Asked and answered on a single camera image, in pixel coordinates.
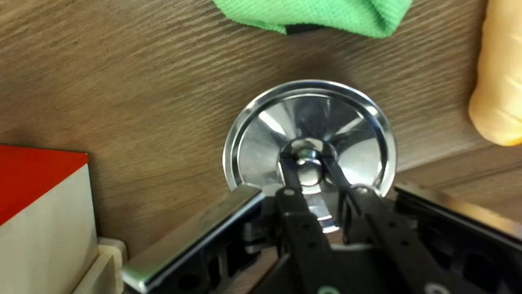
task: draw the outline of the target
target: circular chrome part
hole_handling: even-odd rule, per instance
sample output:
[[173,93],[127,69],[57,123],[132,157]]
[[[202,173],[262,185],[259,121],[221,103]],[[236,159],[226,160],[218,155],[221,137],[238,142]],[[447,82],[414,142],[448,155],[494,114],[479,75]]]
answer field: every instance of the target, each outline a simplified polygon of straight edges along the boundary
[[319,193],[321,144],[336,152],[337,165],[352,185],[372,186],[378,196],[391,188],[396,147],[390,123],[362,92],[328,80],[297,80],[254,98],[233,123],[223,170],[228,188],[259,186],[267,196],[283,186],[280,150],[288,144],[301,163],[303,194]]

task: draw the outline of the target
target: metal screw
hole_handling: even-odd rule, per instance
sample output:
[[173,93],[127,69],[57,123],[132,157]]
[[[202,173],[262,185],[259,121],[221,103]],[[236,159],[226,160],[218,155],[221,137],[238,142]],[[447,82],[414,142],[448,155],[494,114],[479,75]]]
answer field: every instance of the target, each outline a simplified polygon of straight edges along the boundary
[[318,159],[318,154],[313,149],[303,147],[297,150],[297,160],[298,160],[297,163],[303,163],[314,159]]
[[427,283],[424,286],[424,292],[425,294],[450,294],[450,291],[447,288],[443,288],[442,284],[437,284],[437,283]]
[[357,194],[368,194],[370,190],[367,186],[355,186],[354,188]]
[[293,193],[293,190],[283,190],[282,191],[285,196],[293,196],[295,193]]
[[321,288],[316,291],[316,294],[341,294],[341,292],[337,291],[337,288],[321,286]]

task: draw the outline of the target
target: wooden table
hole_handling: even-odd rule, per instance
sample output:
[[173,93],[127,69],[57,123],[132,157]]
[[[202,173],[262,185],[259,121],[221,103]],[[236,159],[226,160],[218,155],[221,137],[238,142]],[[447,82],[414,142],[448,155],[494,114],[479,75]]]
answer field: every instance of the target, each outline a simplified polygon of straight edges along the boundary
[[208,0],[3,0],[0,142],[89,152],[98,232],[133,255],[226,194],[228,127],[287,80],[370,95],[393,124],[399,170],[487,147],[466,116],[484,7],[414,0],[376,41],[264,33]]

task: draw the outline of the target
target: shiny metal plate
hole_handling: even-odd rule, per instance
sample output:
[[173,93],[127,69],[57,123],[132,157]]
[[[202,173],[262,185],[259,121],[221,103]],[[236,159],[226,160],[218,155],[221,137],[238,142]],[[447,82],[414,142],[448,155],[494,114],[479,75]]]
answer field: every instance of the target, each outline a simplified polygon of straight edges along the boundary
[[[349,183],[372,186],[380,196],[391,188],[396,147],[381,110],[347,85],[297,80],[261,93],[235,119],[223,149],[230,190],[249,183],[266,196],[275,194],[283,186],[280,150],[301,142],[329,144]],[[303,194],[321,190],[305,186]]]

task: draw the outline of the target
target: green cloth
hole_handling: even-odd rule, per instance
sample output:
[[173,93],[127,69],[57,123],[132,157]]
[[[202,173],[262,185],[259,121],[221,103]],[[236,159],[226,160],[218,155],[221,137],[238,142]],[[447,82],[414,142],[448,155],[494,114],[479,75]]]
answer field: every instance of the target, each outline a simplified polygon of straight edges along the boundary
[[319,25],[368,38],[391,36],[411,0],[213,0],[231,21],[285,34],[287,25]]

